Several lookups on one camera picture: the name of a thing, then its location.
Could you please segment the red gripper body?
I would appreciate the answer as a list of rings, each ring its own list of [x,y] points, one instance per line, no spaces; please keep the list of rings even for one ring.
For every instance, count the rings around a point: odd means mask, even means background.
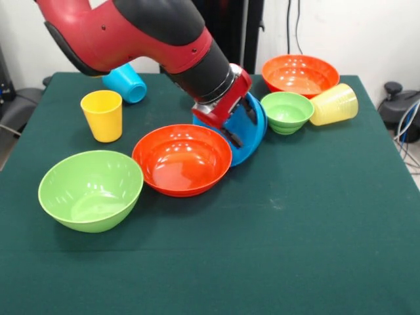
[[[220,97],[209,104],[196,103],[192,108],[199,120],[217,129],[224,127],[233,109],[251,88],[251,78],[243,68],[230,67],[230,74],[233,74],[232,82]]]

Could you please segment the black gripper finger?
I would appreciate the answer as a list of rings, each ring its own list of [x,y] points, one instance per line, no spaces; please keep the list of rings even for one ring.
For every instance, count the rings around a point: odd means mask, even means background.
[[[248,99],[243,99],[243,107],[245,109],[245,112],[248,116],[248,118],[252,121],[254,125],[257,124],[257,114],[255,110],[253,109],[252,105],[250,105]]]
[[[241,139],[235,133],[230,132],[226,127],[221,128],[221,133],[235,148],[241,148],[243,146]]]

